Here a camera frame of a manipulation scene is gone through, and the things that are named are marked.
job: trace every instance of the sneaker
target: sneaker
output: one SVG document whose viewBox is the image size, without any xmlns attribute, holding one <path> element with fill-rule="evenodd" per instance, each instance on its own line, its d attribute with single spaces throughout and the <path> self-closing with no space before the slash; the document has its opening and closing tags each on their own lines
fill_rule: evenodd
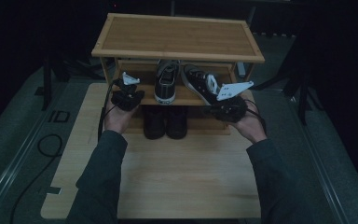
<svg viewBox="0 0 358 224">
<path fill-rule="evenodd" d="M 184 138 L 187 134 L 186 105 L 170 105 L 167 110 L 166 133 L 172 139 Z"/>
<path fill-rule="evenodd" d="M 214 75 L 205 73 L 193 64 L 187 64 L 182 70 L 182 80 L 189 89 L 195 92 L 206 105 L 217 102 L 220 91 Z"/>
<path fill-rule="evenodd" d="M 175 99 L 175 80 L 180 71 L 180 64 L 173 60 L 158 62 L 155 98 L 160 105 L 170 105 Z"/>
<path fill-rule="evenodd" d="M 161 105 L 142 105 L 144 134 L 148 139 L 158 139 L 165 134 L 165 113 Z"/>
</svg>

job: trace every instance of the hand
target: hand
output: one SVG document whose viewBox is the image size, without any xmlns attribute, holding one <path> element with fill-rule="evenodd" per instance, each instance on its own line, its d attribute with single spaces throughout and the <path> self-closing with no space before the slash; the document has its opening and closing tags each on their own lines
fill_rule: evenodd
<svg viewBox="0 0 358 224">
<path fill-rule="evenodd" d="M 118 108 L 118 106 L 113 105 L 112 102 L 108 101 L 106 105 L 107 114 L 104 119 L 104 128 L 117 133 L 124 133 L 127 130 L 132 115 L 135 113 L 137 108 L 138 106 L 133 108 L 132 111 L 124 111 Z"/>
<path fill-rule="evenodd" d="M 248 100 L 248 98 L 243 94 L 243 100 Z M 246 101 L 248 109 L 254 111 L 258 114 L 257 107 L 249 101 Z M 240 119 L 237 123 L 229 123 L 238 130 L 238 132 L 251 141 L 253 144 L 261 140 L 267 139 L 266 133 L 264 132 L 263 125 L 256 115 L 246 112 L 245 116 Z"/>
</svg>

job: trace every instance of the floor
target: floor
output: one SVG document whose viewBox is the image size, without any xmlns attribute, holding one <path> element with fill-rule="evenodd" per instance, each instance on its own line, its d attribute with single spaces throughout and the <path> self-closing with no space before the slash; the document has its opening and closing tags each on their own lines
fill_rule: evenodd
<svg viewBox="0 0 358 224">
<path fill-rule="evenodd" d="M 255 68 L 251 78 L 258 85 L 277 74 L 294 38 L 256 35 L 255 39 L 266 58 L 264 64 Z M 41 157 L 37 142 L 47 134 L 56 133 L 64 146 L 85 90 L 93 81 L 75 74 L 68 83 L 54 80 L 53 102 L 48 110 L 42 111 L 42 96 L 34 95 L 37 87 L 43 85 L 42 70 L 38 70 L 7 106 L 0 117 L 0 223 L 9 223 L 12 217 L 13 223 L 64 222 L 46 220 L 39 214 L 59 160 L 54 160 L 28 189 L 27 186 L 51 160 Z M 306 113 L 308 125 L 301 125 L 296 117 L 296 97 L 288 98 L 281 92 L 286 81 L 284 79 L 265 90 L 254 92 L 255 100 L 260 102 L 260 110 L 268 121 L 270 138 L 288 164 L 303 175 L 301 181 L 308 200 L 314 204 L 319 223 L 358 223 L 358 175 L 334 126 L 312 101 L 309 101 Z M 68 122 L 49 121 L 54 110 L 70 112 Z M 54 153 L 60 144 L 49 139 L 41 147 Z M 123 223 L 151 221 L 125 220 Z M 153 223 L 259 223 L 259 219 L 155 220 Z"/>
</svg>

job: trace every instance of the person's left hand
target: person's left hand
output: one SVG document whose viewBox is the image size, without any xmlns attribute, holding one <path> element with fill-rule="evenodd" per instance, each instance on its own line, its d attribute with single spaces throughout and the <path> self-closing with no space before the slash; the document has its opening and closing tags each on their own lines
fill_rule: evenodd
<svg viewBox="0 0 358 224">
<path fill-rule="evenodd" d="M 106 105 L 106 112 L 112 109 L 114 105 L 108 101 Z M 124 111 L 118 106 L 107 112 L 104 119 L 104 128 L 106 130 L 115 131 L 117 133 L 124 133 L 130 124 L 132 115 L 135 113 L 138 105 L 132 111 Z"/>
</svg>

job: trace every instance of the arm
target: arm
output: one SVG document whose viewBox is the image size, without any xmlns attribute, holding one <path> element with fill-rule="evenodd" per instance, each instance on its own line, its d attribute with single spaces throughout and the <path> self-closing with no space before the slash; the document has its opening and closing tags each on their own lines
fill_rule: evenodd
<svg viewBox="0 0 358 224">
<path fill-rule="evenodd" d="M 110 102 L 107 107 L 105 131 L 77 180 L 78 192 L 66 223 L 117 223 L 121 163 L 127 148 L 121 134 L 137 107 L 131 112 L 114 107 Z"/>
<path fill-rule="evenodd" d="M 253 103 L 247 102 L 247 105 L 258 113 Z M 248 112 L 240 121 L 230 125 L 253 143 L 247 152 L 255 171 L 261 223 L 314 223 L 309 205 L 299 190 L 295 172 L 288 169 L 272 141 L 267 139 L 259 119 Z"/>
</svg>

